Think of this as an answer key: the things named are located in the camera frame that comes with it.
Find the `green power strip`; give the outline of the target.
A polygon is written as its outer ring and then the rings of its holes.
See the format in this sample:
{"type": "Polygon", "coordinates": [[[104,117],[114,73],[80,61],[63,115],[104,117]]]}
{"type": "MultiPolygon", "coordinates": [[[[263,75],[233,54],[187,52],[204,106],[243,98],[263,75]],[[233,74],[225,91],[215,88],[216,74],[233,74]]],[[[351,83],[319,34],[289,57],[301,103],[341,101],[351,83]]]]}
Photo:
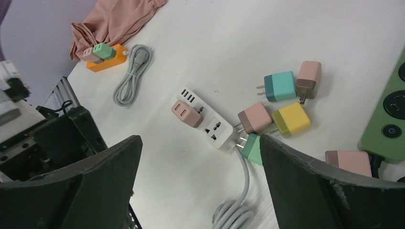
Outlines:
{"type": "Polygon", "coordinates": [[[405,159],[405,52],[402,51],[358,142],[388,161],[405,159]]]}

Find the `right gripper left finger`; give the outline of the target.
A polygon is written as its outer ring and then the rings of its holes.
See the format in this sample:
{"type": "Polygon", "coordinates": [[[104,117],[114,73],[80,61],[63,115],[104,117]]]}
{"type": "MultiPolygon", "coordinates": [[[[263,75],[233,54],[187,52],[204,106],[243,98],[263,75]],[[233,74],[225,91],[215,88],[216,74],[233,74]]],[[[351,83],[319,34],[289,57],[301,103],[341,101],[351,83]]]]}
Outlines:
{"type": "Polygon", "coordinates": [[[139,229],[130,198],[142,151],[132,135],[27,181],[0,186],[3,229],[139,229]]]}

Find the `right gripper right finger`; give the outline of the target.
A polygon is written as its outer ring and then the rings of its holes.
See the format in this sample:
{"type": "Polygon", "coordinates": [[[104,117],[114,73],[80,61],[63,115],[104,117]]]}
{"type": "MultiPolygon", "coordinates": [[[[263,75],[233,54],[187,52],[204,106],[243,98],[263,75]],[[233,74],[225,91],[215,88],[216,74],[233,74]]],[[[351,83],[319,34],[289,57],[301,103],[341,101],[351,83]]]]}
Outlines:
{"type": "Polygon", "coordinates": [[[260,152],[281,229],[402,229],[403,183],[358,175],[268,136],[260,152]]]}

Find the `white power strip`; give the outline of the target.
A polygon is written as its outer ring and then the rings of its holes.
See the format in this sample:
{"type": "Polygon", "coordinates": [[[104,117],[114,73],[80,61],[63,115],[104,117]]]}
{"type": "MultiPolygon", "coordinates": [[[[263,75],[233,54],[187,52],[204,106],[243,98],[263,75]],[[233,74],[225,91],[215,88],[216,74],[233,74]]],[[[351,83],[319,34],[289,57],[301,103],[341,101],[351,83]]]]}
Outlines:
{"type": "Polygon", "coordinates": [[[198,130],[203,138],[215,149],[227,152],[231,147],[229,143],[236,140],[238,132],[228,121],[210,107],[202,98],[187,87],[181,88],[174,97],[183,100],[193,107],[203,117],[201,124],[194,128],[198,130]]]}

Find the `pink charger plug end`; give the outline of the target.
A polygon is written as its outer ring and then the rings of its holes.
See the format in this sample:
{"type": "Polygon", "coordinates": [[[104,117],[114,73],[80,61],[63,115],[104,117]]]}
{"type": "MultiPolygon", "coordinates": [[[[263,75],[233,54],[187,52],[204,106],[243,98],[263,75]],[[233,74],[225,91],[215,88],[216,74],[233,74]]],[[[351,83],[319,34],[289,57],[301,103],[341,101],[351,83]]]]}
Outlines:
{"type": "Polygon", "coordinates": [[[321,79],[321,63],[304,61],[296,79],[296,92],[299,103],[304,104],[306,99],[314,99],[318,93],[321,79]]]}

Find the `teal usb charger plug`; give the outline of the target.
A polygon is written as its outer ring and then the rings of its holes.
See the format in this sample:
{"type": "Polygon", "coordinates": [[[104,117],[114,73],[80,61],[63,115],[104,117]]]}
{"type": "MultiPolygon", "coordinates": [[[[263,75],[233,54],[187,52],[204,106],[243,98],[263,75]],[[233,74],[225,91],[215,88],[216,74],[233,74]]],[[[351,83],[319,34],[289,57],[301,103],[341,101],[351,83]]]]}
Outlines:
{"type": "Polygon", "coordinates": [[[267,75],[264,77],[264,85],[257,86],[256,88],[264,88],[265,91],[257,93],[257,95],[265,95],[269,102],[279,102],[297,97],[292,71],[267,75]]]}

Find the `yellow charger plug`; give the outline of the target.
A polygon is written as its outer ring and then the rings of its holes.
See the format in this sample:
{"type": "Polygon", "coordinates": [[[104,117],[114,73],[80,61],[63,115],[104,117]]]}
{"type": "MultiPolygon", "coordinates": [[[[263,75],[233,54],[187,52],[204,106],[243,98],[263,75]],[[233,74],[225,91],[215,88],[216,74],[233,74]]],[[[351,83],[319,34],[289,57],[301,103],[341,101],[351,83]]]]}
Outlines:
{"type": "Polygon", "coordinates": [[[312,122],[299,102],[292,103],[271,113],[277,129],[267,134],[280,132],[284,138],[296,135],[311,127],[312,122]]]}

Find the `pink charger plug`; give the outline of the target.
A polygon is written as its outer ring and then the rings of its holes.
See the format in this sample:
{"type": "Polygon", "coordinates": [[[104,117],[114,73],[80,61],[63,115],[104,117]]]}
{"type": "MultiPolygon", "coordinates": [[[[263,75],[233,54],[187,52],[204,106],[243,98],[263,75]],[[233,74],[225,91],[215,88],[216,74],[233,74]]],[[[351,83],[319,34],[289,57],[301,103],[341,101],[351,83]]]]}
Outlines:
{"type": "Polygon", "coordinates": [[[255,103],[239,112],[238,118],[240,123],[236,126],[242,125],[238,132],[245,131],[247,134],[263,132],[273,124],[273,119],[262,102],[255,103]]]}

